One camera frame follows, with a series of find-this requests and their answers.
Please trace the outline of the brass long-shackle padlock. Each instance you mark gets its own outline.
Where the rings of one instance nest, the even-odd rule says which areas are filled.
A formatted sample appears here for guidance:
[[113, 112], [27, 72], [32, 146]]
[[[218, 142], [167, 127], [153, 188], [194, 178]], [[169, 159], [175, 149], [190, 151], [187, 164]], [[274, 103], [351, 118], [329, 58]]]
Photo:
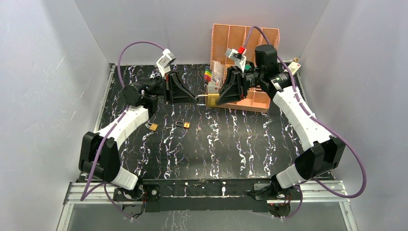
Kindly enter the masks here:
[[175, 122], [175, 125], [176, 125], [177, 127], [180, 127], [180, 128], [185, 128], [185, 129], [189, 129], [189, 128], [190, 128], [190, 122], [176, 121], [176, 122]]

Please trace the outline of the brass padlock with keys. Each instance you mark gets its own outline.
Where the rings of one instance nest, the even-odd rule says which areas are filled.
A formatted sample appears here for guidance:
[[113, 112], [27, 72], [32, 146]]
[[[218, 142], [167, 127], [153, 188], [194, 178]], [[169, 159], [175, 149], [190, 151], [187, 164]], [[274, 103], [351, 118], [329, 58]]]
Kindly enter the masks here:
[[157, 129], [158, 129], [158, 124], [156, 124], [156, 123], [147, 123], [147, 124], [145, 124], [145, 126], [149, 130], [154, 131], [154, 132], [156, 132]]

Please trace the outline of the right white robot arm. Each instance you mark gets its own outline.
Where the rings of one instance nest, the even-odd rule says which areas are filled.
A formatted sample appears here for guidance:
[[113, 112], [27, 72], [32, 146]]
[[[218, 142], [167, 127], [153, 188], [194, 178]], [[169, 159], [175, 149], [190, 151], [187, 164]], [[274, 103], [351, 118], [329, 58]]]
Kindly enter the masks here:
[[225, 56], [234, 61], [227, 68], [227, 75], [216, 104], [234, 103], [246, 98], [250, 88], [260, 87], [280, 108], [297, 133], [304, 152], [285, 170], [271, 177], [270, 185], [253, 189], [248, 195], [284, 199], [290, 190], [302, 182], [336, 168], [345, 144], [312, 120], [312, 114], [304, 111], [304, 101], [292, 80], [291, 71], [281, 71], [277, 50], [264, 44], [255, 48], [255, 63], [248, 62], [246, 49], [227, 49]]

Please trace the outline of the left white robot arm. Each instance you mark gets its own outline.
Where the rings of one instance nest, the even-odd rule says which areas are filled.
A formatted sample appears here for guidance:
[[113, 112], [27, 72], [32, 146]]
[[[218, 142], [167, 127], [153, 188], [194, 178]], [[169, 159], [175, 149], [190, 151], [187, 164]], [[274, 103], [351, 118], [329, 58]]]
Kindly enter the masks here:
[[196, 104], [197, 100], [176, 71], [163, 77], [141, 78], [124, 86], [121, 96], [127, 105], [123, 113], [106, 127], [83, 136], [78, 168], [90, 178], [96, 177], [125, 189], [131, 200], [139, 200], [144, 188], [137, 175], [122, 167], [120, 147], [154, 115], [160, 96], [167, 104]]

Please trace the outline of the white card boxes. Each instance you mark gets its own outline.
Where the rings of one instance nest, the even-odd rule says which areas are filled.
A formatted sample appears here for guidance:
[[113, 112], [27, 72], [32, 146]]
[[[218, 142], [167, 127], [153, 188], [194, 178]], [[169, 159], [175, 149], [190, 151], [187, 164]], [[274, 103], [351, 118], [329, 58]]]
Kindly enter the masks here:
[[219, 61], [212, 62], [211, 77], [207, 84], [207, 93], [219, 93], [224, 82], [225, 66]]

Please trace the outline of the orange plastic file organizer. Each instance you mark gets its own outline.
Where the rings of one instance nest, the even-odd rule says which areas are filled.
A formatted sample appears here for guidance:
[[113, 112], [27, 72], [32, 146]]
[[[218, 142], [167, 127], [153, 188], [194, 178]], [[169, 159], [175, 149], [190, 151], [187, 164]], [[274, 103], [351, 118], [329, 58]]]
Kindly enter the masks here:
[[265, 113], [270, 108], [271, 100], [277, 91], [274, 87], [283, 85], [277, 59], [280, 33], [276, 28], [251, 28], [250, 26], [234, 26], [214, 24], [211, 38], [210, 68], [212, 62], [219, 61], [225, 66], [224, 82], [227, 69], [236, 67], [234, 61], [225, 56], [226, 50], [243, 46], [246, 48], [246, 65], [253, 65], [261, 70], [259, 86], [250, 88], [245, 99], [217, 105], [217, 108], [236, 109], [242, 111]]

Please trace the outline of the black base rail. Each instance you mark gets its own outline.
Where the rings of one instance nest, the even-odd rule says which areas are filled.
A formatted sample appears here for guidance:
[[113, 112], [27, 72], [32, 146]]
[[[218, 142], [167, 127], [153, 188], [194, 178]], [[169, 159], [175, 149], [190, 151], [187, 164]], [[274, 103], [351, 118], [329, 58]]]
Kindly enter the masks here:
[[147, 211], [252, 210], [267, 212], [269, 179], [144, 180]]

